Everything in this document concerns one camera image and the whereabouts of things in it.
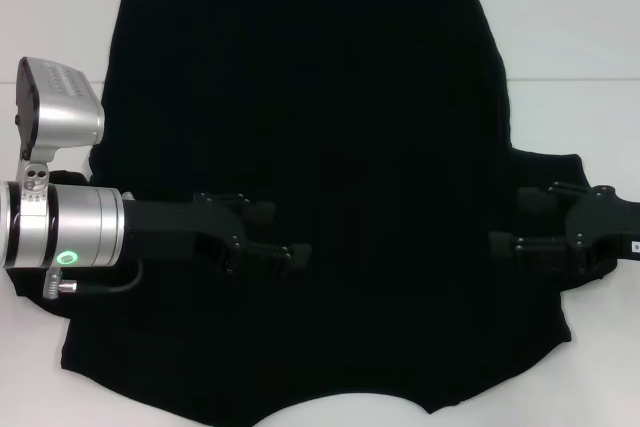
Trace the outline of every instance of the black fabric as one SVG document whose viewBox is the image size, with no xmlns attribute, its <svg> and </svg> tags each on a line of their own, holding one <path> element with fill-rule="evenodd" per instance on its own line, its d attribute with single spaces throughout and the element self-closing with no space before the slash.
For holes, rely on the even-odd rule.
<svg viewBox="0 0 640 427">
<path fill-rule="evenodd" d="M 95 184 L 271 200 L 265 240 L 314 253 L 289 283 L 155 262 L 130 293 L 44 305 L 71 318 L 65 369 L 249 427 L 345 392 L 433 412 L 571 339 L 559 290 L 573 286 L 489 259 L 517 186 L 586 180 L 577 156 L 511 148 L 478 0 L 122 0 L 103 104 Z"/>
</svg>

